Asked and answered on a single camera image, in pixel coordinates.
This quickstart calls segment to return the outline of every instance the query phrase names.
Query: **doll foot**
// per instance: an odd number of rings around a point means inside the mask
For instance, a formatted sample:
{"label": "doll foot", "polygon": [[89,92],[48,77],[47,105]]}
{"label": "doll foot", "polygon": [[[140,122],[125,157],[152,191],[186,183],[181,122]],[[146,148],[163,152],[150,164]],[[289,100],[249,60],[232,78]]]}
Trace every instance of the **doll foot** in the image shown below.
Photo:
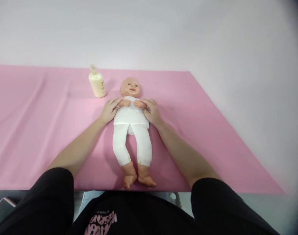
{"label": "doll foot", "polygon": [[123,172],[125,173],[124,176],[124,188],[126,190],[130,190],[130,187],[137,179],[136,171],[133,165],[133,162],[128,163],[127,165],[122,167]]}
{"label": "doll foot", "polygon": [[149,176],[149,167],[138,164],[138,182],[148,187],[155,188],[157,184]]}
{"label": "doll foot", "polygon": [[136,179],[137,179],[136,173],[132,176],[124,176],[124,188],[126,190],[130,190],[130,187],[133,185]]}
{"label": "doll foot", "polygon": [[147,176],[147,177],[138,176],[138,182],[152,188],[155,188],[157,186],[157,184],[153,181],[153,179],[150,176]]}

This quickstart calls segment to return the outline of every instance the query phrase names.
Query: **white pants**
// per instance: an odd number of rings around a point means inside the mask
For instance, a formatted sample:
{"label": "white pants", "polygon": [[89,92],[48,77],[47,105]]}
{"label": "white pants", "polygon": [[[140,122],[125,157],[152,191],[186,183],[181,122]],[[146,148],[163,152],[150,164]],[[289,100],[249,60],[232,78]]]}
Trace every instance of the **white pants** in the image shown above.
{"label": "white pants", "polygon": [[142,124],[117,124],[114,125],[113,150],[120,164],[125,166],[131,162],[126,148],[126,135],[134,134],[137,142],[137,162],[143,166],[150,166],[152,148],[146,125]]}

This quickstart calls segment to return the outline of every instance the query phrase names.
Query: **phone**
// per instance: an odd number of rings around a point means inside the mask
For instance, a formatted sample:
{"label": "phone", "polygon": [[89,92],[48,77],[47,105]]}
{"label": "phone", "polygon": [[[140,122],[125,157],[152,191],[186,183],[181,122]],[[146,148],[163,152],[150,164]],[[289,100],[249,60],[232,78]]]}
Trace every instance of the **phone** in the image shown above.
{"label": "phone", "polygon": [[11,213],[14,208],[16,207],[16,204],[12,202],[7,197],[4,197],[0,201],[0,222],[3,220],[9,213]]}

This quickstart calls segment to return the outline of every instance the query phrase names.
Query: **doll leg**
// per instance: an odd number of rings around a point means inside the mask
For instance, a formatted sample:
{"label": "doll leg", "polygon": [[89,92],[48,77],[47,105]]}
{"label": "doll leg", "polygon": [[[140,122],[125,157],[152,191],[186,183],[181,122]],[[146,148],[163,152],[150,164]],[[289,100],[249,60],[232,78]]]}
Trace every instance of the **doll leg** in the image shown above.
{"label": "doll leg", "polygon": [[152,148],[146,125],[131,125],[137,142],[138,181],[155,188],[157,184],[149,176],[149,166],[152,160]]}
{"label": "doll leg", "polygon": [[126,135],[128,124],[114,125],[113,151],[120,166],[130,163],[130,156],[126,148]]}
{"label": "doll leg", "polygon": [[128,124],[114,125],[113,151],[124,172],[124,188],[129,190],[137,179],[136,171],[126,148]]}

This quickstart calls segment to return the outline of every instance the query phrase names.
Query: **black shirt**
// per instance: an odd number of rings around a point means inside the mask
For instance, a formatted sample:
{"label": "black shirt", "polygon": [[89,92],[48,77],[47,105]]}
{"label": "black shirt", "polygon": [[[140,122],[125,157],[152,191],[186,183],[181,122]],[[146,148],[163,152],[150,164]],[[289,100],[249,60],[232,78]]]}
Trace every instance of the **black shirt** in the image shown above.
{"label": "black shirt", "polygon": [[191,191],[194,218],[177,206],[141,192],[105,192],[76,221],[74,179],[63,168],[46,171],[0,234],[278,234],[224,182],[204,178]]}

